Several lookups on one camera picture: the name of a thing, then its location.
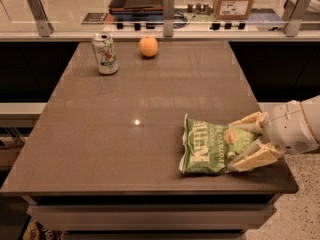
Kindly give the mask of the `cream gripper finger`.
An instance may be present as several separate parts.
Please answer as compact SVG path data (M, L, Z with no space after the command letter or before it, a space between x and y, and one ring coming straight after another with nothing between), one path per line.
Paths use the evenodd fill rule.
M232 159L227 168L230 171L245 172L277 162L282 150L272 143L263 143L260 139L251 143L243 153Z
M255 112L240 120L229 123L229 126L253 133L262 134L264 129L264 122L267 116L267 112Z

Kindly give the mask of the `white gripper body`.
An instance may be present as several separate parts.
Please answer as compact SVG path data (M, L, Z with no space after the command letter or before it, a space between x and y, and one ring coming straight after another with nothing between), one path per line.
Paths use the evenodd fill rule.
M265 124L270 142L289 154L307 153L320 145L320 100L280 104Z

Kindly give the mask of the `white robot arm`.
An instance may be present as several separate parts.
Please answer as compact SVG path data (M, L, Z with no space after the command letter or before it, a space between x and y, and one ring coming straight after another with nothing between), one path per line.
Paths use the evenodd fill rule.
M231 127L260 134L227 165L231 171L250 171L277 162L283 154L314 151L320 146L320 96L290 101L269 112L256 112Z

